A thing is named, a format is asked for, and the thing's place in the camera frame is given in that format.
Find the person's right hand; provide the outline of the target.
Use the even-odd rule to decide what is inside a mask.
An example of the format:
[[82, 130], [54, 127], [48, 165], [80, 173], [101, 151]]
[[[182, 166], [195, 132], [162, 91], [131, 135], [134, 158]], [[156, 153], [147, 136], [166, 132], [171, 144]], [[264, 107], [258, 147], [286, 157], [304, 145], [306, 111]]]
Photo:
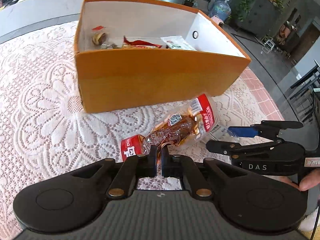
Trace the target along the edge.
[[301, 181], [300, 184], [295, 184], [290, 178], [288, 177], [279, 177], [279, 180], [283, 183], [287, 183], [300, 191], [307, 191], [313, 187], [316, 187], [320, 183], [320, 170], [319, 168], [311, 171], [307, 176], [305, 176]]

